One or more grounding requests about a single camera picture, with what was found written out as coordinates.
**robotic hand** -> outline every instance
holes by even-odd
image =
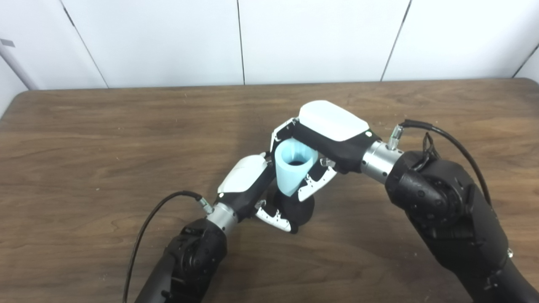
[[[462,166],[440,158],[428,134],[422,151],[397,149],[406,127],[431,130],[454,143],[478,174],[483,194]],[[276,176],[277,147],[291,138],[324,157],[291,195],[278,191],[273,205],[266,204],[259,198]],[[407,120],[386,144],[365,121],[327,101],[305,104],[297,118],[274,130],[269,152],[236,164],[219,186],[213,208],[205,208],[208,216],[172,239],[135,302],[200,302],[237,223],[257,216],[296,233],[312,215],[313,194],[337,173],[349,172],[385,186],[390,201],[405,211],[437,261],[458,277],[475,303],[539,303],[539,293],[511,261],[484,180],[458,141],[428,123]]]

